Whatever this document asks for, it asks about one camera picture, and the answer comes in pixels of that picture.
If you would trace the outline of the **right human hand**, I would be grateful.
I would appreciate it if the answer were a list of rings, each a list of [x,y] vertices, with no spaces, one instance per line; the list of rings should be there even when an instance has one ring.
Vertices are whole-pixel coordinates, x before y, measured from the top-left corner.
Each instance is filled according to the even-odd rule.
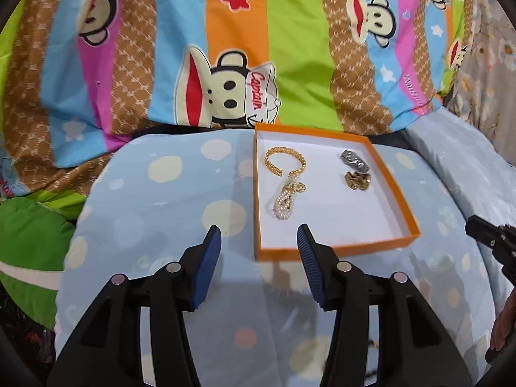
[[[491,332],[490,349],[500,351],[515,328],[516,290],[513,289],[505,301],[505,306],[495,320]]]

